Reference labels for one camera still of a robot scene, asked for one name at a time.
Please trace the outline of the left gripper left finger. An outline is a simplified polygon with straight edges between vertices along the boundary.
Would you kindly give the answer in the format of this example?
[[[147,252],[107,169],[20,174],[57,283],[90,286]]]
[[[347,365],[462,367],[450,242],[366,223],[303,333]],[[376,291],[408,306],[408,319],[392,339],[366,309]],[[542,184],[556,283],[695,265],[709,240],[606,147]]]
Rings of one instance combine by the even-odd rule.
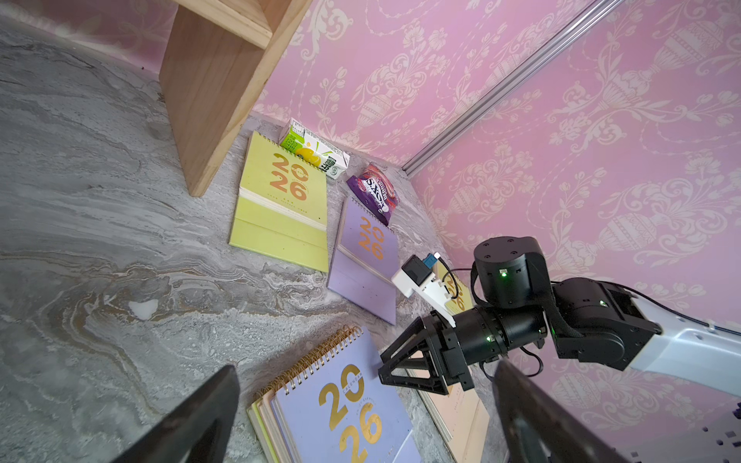
[[[222,462],[239,407],[233,365],[220,368],[117,462]]]

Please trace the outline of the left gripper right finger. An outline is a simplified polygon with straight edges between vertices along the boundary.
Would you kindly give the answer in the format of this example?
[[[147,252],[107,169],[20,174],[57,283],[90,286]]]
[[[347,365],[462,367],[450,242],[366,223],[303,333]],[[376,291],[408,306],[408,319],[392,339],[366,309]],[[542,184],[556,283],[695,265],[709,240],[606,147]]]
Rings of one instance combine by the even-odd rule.
[[[497,363],[492,390],[512,462],[625,461],[510,362]]]

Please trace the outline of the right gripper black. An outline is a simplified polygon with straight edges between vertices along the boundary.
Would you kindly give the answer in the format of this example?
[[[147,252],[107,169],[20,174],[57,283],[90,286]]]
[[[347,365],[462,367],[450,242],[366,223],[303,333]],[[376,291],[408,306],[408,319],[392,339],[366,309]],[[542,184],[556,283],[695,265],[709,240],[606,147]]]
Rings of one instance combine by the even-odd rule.
[[[509,351],[547,337],[538,307],[497,310],[476,307],[453,316],[447,312],[416,318],[381,354],[378,370],[386,386],[449,395],[459,384],[474,387],[469,367],[506,357]]]

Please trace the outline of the pink calendar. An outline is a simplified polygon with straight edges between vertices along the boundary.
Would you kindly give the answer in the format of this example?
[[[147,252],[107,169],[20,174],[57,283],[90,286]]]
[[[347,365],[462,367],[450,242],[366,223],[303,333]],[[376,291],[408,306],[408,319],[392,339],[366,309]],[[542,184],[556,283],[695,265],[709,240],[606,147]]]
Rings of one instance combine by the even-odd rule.
[[[266,453],[266,457],[269,462],[273,462],[273,463],[281,462],[282,459],[269,433],[266,420],[264,419],[264,416],[262,416],[260,404],[261,404],[261,401],[259,399],[256,399],[251,405],[251,410],[256,416],[256,421],[259,427],[259,439],[261,440],[262,448],[264,449],[264,452]]]
[[[448,387],[447,395],[420,391],[434,424],[457,462],[482,462],[490,421],[486,407],[474,390],[463,391],[459,384]]]

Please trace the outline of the purple calendar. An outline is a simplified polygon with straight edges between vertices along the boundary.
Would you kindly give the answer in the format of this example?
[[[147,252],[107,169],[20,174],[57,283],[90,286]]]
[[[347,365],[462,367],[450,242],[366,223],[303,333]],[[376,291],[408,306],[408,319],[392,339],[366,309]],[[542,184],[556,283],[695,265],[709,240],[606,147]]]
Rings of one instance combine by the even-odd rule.
[[[395,325],[397,288],[392,278],[400,267],[399,239],[395,233],[357,200],[346,198],[328,289]]]
[[[270,401],[291,462],[420,462],[397,390],[378,377],[364,327],[341,333],[290,372]]]

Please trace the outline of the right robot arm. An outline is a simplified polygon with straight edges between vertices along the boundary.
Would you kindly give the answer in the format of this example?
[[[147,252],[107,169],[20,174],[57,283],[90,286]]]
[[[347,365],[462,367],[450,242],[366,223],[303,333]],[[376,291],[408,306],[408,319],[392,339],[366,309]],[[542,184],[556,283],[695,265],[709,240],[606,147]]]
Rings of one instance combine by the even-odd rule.
[[[657,372],[731,395],[740,392],[740,335],[685,316],[620,284],[554,282],[534,237],[493,237],[474,251],[472,309],[450,314],[449,293],[431,259],[410,258],[395,285],[432,312],[415,319],[382,353],[388,386],[447,395],[474,386],[470,368],[551,340],[562,359],[613,370]]]

